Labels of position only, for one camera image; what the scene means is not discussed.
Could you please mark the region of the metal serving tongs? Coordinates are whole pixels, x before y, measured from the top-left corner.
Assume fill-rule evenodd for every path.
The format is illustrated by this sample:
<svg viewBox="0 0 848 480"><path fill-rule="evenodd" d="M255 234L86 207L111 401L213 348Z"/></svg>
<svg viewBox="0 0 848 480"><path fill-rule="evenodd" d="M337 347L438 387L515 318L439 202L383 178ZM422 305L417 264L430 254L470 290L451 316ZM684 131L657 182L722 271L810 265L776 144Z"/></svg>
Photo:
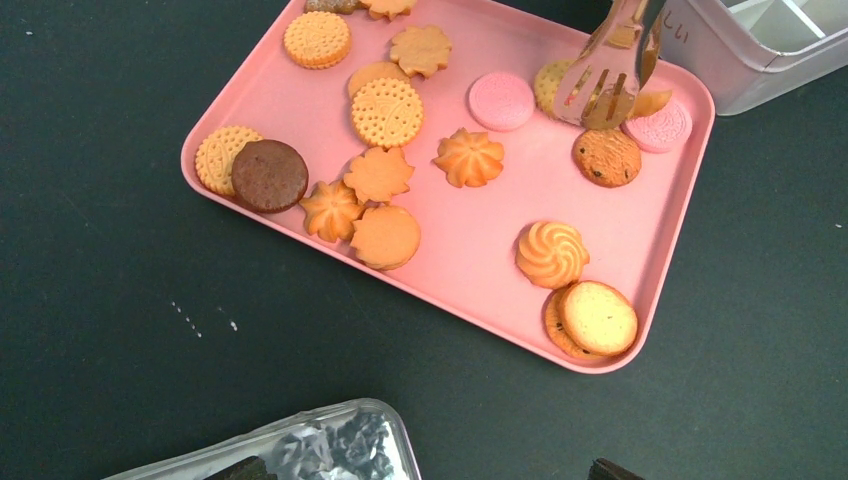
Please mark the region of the metal serving tongs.
<svg viewBox="0 0 848 480"><path fill-rule="evenodd" d="M601 25L569 66L556 89L552 110L564 122L591 130L618 127L652 74L661 0L612 3Z"/></svg>

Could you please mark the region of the orange rosette butter cookie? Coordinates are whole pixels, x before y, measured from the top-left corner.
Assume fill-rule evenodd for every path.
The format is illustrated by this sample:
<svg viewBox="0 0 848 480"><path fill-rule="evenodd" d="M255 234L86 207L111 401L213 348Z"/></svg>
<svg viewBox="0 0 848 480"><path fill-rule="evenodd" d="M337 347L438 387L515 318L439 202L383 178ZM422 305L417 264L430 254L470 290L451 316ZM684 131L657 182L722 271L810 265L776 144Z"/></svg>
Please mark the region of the orange rosette butter cookie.
<svg viewBox="0 0 848 480"><path fill-rule="evenodd" d="M503 145L490 140L487 132L460 128L441 140L433 163L446 174L452 186L476 188L501 174L504 155Z"/></svg>

